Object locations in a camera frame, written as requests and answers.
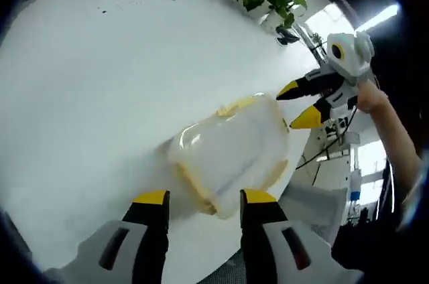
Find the person's right hand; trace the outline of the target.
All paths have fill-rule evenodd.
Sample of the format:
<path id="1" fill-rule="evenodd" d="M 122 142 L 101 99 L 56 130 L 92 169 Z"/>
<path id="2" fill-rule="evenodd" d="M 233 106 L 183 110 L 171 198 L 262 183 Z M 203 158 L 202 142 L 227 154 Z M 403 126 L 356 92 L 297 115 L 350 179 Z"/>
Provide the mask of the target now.
<path id="1" fill-rule="evenodd" d="M 387 95 L 370 80 L 359 82 L 357 88 L 357 108 L 364 113 L 374 113 L 388 103 Z"/>

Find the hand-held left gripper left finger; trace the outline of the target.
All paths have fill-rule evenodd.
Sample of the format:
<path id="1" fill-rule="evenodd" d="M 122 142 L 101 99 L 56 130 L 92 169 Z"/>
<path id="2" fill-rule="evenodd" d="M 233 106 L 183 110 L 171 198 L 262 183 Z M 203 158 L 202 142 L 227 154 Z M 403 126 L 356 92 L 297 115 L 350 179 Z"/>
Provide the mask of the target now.
<path id="1" fill-rule="evenodd" d="M 78 246 L 76 257 L 45 272 L 49 283 L 161 283 L 170 192 L 136 197 L 120 220 L 104 223 Z"/>

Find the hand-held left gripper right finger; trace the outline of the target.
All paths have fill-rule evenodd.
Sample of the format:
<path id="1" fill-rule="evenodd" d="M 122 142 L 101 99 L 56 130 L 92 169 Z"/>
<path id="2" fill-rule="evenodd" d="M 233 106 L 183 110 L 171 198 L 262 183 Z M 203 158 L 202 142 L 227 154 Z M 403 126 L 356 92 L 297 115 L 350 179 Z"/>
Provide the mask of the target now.
<path id="1" fill-rule="evenodd" d="M 267 192 L 240 192 L 241 250 L 248 283 L 360 283 L 363 272 L 346 269 L 330 245 L 300 221 L 288 220 Z"/>

